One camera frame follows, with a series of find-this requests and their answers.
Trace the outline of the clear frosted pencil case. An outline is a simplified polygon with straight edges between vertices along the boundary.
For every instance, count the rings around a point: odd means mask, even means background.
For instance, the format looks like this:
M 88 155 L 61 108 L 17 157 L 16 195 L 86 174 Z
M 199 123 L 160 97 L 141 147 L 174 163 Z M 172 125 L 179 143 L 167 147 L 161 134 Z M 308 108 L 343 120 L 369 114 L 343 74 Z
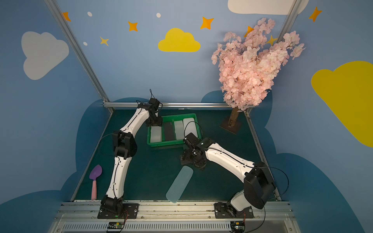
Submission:
M 183 121 L 175 121 L 174 122 L 174 129 L 175 129 L 175 137 L 176 140 L 183 140 L 184 139 L 184 124 Z
M 162 141 L 162 127 L 152 126 L 150 133 L 150 143 L 159 143 Z

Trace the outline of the black pencil case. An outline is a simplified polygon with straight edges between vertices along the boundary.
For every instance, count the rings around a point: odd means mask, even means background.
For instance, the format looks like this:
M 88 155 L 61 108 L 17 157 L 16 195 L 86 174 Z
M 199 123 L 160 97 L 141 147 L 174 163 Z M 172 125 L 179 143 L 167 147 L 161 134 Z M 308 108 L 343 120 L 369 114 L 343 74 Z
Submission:
M 172 122 L 164 122 L 163 124 L 164 128 L 164 135 L 166 141 L 174 141 L 175 140 L 175 134 L 174 134 L 174 127 Z

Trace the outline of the green plastic storage tray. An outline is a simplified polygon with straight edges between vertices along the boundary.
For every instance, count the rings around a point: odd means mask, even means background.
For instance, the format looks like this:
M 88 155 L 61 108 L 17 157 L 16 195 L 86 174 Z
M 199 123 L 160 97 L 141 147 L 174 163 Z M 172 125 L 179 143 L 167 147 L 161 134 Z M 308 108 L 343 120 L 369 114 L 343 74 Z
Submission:
M 184 138 L 193 133 L 202 138 L 201 127 L 195 113 L 163 116 L 162 126 L 149 126 L 147 144 L 151 147 L 183 144 Z

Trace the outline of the white opaque pencil case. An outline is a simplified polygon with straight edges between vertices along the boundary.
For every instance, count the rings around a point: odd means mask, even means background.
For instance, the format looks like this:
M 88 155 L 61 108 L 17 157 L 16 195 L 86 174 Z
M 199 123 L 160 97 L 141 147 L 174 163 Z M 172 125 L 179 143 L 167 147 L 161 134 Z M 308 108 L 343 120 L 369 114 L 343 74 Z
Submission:
M 186 137 L 190 133 L 198 137 L 196 122 L 194 118 L 189 117 L 189 118 L 183 119 L 183 125 L 184 125 L 184 137 Z

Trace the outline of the light teal frosted pencil case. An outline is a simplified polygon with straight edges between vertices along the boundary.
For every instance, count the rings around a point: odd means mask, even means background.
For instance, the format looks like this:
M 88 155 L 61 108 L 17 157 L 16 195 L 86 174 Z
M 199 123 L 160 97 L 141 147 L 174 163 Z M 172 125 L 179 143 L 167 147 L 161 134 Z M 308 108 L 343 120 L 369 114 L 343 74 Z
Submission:
M 177 203 L 182 194 L 184 193 L 189 181 L 193 176 L 193 169 L 188 166 L 183 166 L 168 192 L 166 193 L 166 199 L 172 203 Z

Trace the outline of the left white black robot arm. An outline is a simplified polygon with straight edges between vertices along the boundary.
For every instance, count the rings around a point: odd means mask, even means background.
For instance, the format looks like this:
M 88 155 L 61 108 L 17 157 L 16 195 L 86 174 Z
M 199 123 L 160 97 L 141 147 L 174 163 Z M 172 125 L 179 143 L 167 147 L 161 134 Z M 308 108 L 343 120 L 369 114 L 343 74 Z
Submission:
M 154 97 L 147 103 L 140 102 L 134 115 L 118 131 L 112 134 L 114 168 L 106 195 L 101 201 L 98 213 L 99 219 L 124 218 L 123 207 L 124 184 L 128 168 L 138 147 L 135 136 L 140 127 L 145 123 L 147 126 L 161 126 L 163 118 L 159 114 L 159 107 L 163 104 Z

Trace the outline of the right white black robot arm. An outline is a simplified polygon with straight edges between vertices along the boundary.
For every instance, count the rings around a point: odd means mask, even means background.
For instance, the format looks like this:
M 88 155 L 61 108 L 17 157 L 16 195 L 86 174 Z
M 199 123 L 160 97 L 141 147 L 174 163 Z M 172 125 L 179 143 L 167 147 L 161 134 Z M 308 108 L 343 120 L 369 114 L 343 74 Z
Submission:
M 192 164 L 204 170 L 207 161 L 211 161 L 231 172 L 243 183 L 243 190 L 228 201 L 228 206 L 236 211 L 249 206 L 264 208 L 276 189 L 270 168 L 265 163 L 245 160 L 215 141 L 209 138 L 198 139 L 193 133 L 188 134 L 183 142 L 187 149 L 180 158 L 182 165 Z

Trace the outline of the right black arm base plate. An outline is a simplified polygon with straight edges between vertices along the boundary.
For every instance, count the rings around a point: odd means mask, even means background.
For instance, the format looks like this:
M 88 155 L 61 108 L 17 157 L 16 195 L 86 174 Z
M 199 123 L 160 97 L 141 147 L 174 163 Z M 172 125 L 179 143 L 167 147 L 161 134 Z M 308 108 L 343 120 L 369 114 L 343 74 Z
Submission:
M 252 206 L 238 211 L 231 204 L 218 202 L 214 203 L 214 212 L 215 218 L 254 218 Z

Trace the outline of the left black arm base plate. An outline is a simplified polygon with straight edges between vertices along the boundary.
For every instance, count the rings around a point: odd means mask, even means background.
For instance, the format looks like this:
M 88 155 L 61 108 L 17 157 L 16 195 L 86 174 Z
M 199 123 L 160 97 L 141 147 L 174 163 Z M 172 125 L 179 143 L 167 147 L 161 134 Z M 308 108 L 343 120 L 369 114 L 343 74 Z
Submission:
M 117 203 L 102 205 L 98 212 L 98 219 L 136 219 L 139 210 L 137 203 Z

